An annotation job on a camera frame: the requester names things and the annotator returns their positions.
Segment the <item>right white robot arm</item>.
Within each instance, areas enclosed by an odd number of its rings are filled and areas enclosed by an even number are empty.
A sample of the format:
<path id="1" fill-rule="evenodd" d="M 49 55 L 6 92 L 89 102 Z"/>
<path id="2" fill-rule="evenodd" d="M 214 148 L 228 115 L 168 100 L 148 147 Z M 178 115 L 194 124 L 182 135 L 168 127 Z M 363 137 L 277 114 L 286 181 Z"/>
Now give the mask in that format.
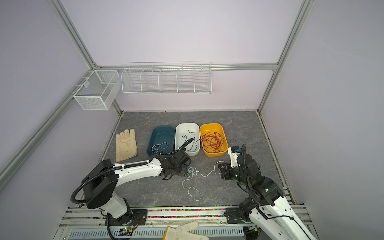
<path id="1" fill-rule="evenodd" d="M 248 194 L 237 208 L 227 208 L 224 216 L 230 224 L 253 224 L 272 240 L 313 240 L 292 209 L 283 190 L 270 178 L 262 175 L 257 162 L 247 154 L 247 146 L 228 148 L 231 162 L 219 164 L 221 178 L 236 181 Z"/>

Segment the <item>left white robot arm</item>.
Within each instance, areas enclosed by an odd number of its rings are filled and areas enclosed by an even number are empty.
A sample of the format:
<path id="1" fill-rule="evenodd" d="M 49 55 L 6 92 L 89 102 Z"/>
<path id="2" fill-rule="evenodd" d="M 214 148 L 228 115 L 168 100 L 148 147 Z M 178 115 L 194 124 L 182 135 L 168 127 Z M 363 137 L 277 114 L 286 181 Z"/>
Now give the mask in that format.
<path id="1" fill-rule="evenodd" d="M 155 154 L 149 160 L 131 164 L 113 164 L 110 160 L 99 163 L 71 195 L 74 204 L 86 204 L 88 209 L 101 209 L 113 219 L 130 217 L 133 212 L 124 198 L 115 193 L 115 188 L 131 181 L 163 177 L 170 180 L 174 176 L 186 175 L 192 160 L 186 152 L 188 139 L 176 151 L 168 154 Z"/>

